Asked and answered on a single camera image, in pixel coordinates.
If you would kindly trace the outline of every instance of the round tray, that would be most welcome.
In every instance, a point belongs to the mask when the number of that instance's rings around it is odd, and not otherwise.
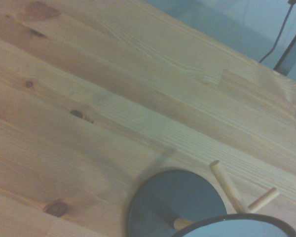
[[[148,179],[136,192],[126,217],[128,237],[171,237],[177,218],[201,221],[226,215],[215,188],[201,176],[171,170]]]

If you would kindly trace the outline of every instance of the wooden table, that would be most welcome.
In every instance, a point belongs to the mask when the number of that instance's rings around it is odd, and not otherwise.
[[[139,0],[0,0],[0,236],[124,236],[174,168],[234,213],[217,159],[248,204],[276,186],[259,213],[296,229],[296,82]]]

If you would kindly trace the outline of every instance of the black rim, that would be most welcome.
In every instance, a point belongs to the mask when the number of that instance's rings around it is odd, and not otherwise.
[[[183,237],[184,235],[188,234],[189,232],[199,227],[207,226],[216,222],[229,221],[229,220],[255,220],[255,221],[266,222],[281,229],[288,237],[296,237],[296,231],[293,229],[293,227],[291,227],[286,222],[271,216],[249,214],[249,213],[218,216],[218,217],[209,218],[200,222],[196,222],[188,227],[185,227],[179,232],[175,233],[172,237]]]

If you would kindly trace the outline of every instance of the black cable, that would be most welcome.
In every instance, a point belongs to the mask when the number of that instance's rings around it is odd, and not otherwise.
[[[287,21],[287,19],[288,19],[288,17],[289,17],[289,15],[290,15],[290,13],[291,13],[291,11],[292,11],[292,8],[293,8],[293,6],[294,6],[294,4],[291,4],[291,6],[290,6],[290,9],[288,10],[288,12],[287,12],[287,14],[286,14],[286,17],[285,17],[285,19],[284,19],[284,22],[283,22],[283,25],[282,25],[282,28],[281,28],[281,30],[280,30],[280,33],[278,34],[278,36],[277,36],[277,39],[276,39],[276,41],[275,41],[275,44],[273,45],[273,47],[272,47],[272,49],[259,61],[259,63],[261,63],[261,62],[263,62],[263,60],[265,59],[265,58],[267,58],[273,51],[274,51],[274,49],[275,49],[275,47],[276,47],[276,45],[277,45],[277,43],[278,43],[278,40],[280,39],[280,37],[281,37],[281,35],[282,35],[282,32],[283,32],[283,29],[284,29],[284,27],[285,27],[285,24],[286,24],[286,21]]]

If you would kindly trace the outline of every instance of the wooden dowel leg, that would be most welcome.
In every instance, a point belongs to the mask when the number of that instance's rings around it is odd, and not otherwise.
[[[251,213],[256,213],[262,207],[267,205],[270,201],[275,199],[279,194],[280,192],[277,190],[277,188],[270,189],[268,192],[266,192],[264,195],[262,195],[260,198],[249,205],[249,211]]]
[[[174,221],[173,226],[174,226],[174,229],[176,229],[176,231],[180,231],[181,229],[183,229],[193,223],[195,223],[195,222],[184,219],[184,218],[178,218]]]
[[[234,183],[228,176],[226,170],[221,165],[219,160],[214,161],[209,165],[213,174],[215,175],[217,181],[231,202],[232,206],[235,208],[237,213],[248,213],[249,209],[245,202],[243,201],[241,195],[236,189]]]

